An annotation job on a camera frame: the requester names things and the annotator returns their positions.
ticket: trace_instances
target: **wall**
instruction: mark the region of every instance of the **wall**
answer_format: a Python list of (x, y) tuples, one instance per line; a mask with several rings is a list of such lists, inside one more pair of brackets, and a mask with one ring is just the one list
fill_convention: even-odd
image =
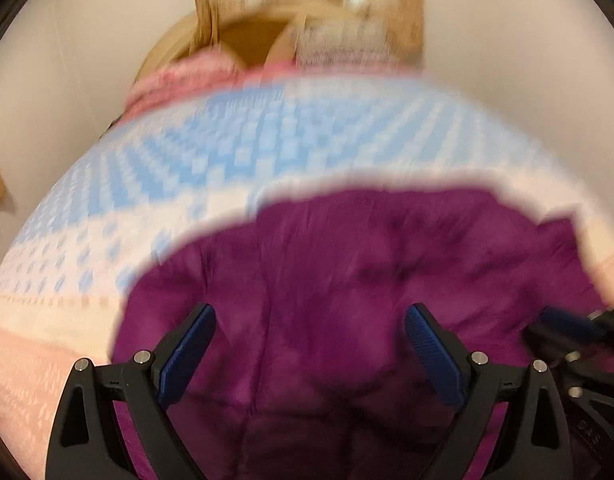
[(614, 30), (593, 0), (425, 0), (433, 78), (542, 139), (614, 215)]
[(29, 0), (0, 43), (0, 261), (37, 203), (122, 111), (194, 0)]

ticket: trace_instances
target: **blue gripper pad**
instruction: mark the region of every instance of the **blue gripper pad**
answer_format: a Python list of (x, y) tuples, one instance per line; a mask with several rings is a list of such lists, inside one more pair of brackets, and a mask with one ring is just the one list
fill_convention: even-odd
[(577, 316), (554, 306), (543, 309), (540, 321), (552, 330), (569, 336), (583, 345), (598, 342), (605, 334), (605, 330), (586, 317)]
[(443, 404), (458, 412), (467, 399), (467, 384), (433, 327), (415, 305), (405, 314), (405, 333)]
[(166, 410), (183, 396), (216, 330), (216, 313), (205, 306), (160, 373), (158, 403)]

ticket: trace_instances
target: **metal pin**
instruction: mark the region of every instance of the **metal pin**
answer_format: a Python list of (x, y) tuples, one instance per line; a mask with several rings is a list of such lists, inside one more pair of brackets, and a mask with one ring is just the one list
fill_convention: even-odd
[(76, 363), (73, 365), (73, 367), (78, 370), (79, 372), (81, 372), (82, 370), (84, 370), (85, 368), (87, 368), (89, 366), (89, 361), (85, 358), (82, 359), (78, 359), (76, 361)]
[(565, 355), (565, 361), (568, 363), (578, 361), (578, 359), (580, 359), (580, 352), (577, 351), (569, 352), (567, 355)]
[(474, 352), (471, 354), (471, 360), (477, 365), (486, 365), (489, 362), (489, 357), (484, 352)]
[(583, 396), (583, 389), (580, 386), (573, 386), (568, 391), (569, 397), (579, 399)]
[(536, 370), (537, 372), (543, 373), (546, 372), (548, 370), (548, 366), (546, 364), (545, 361), (541, 361), (540, 359), (536, 359), (533, 362), (533, 369)]
[(151, 352), (148, 350), (139, 350), (133, 355), (133, 360), (139, 365), (145, 364), (149, 359), (151, 359)]

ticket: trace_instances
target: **purple garment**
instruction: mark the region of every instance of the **purple garment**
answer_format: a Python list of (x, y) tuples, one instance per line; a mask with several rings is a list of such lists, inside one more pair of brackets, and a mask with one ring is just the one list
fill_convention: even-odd
[[(536, 225), (474, 189), (340, 192), (199, 238), (136, 284), (113, 361), (153, 348), (199, 302), (218, 329), (168, 415), (209, 480), (412, 480), (452, 412), (405, 340), (407, 306), (514, 365), (530, 361), (520, 330), (546, 304), (602, 308), (568, 219)], [(126, 412), (121, 423), (154, 478)]]

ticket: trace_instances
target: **blue and white patterned fabric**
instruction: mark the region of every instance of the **blue and white patterned fabric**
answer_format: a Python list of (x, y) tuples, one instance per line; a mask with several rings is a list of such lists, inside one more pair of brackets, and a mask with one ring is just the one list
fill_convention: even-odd
[(120, 305), (145, 266), (274, 194), (469, 170), (538, 202), (557, 189), (544, 209), (584, 202), (538, 141), (416, 78), (296, 76), (204, 96), (116, 127), (76, 162), (16, 237), (0, 298), (27, 298), (37, 318), (53, 300)]

